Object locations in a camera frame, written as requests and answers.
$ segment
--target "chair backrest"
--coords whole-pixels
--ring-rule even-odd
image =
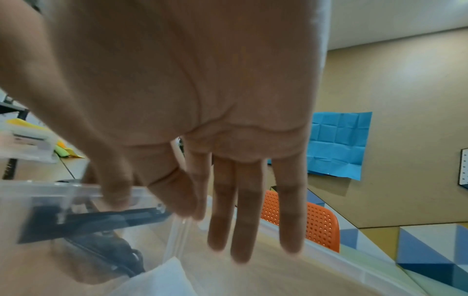
[[[279,226],[277,192],[267,190],[263,203],[262,219]],[[340,227],[338,219],[329,209],[308,202],[306,238],[339,253]]]

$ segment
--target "plastic container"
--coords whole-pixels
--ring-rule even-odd
[[[263,220],[251,262],[237,265],[229,247],[208,249],[209,218],[171,215],[144,188],[119,213],[97,186],[4,181],[0,193],[2,295],[108,295],[172,257],[199,295],[423,295],[309,241],[290,256]]]
[[[56,162],[54,148],[58,139],[48,130],[3,122],[0,124],[0,158]]]

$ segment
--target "blue paper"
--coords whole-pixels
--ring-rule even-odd
[[[314,113],[307,147],[307,170],[313,174],[361,179],[372,112]]]

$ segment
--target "ceiling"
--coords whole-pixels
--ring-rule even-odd
[[[468,26],[468,0],[332,0],[329,49]]]

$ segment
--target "beige wall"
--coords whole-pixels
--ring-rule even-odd
[[[468,221],[468,29],[330,51],[316,111],[373,111],[361,181],[309,176],[357,227]]]

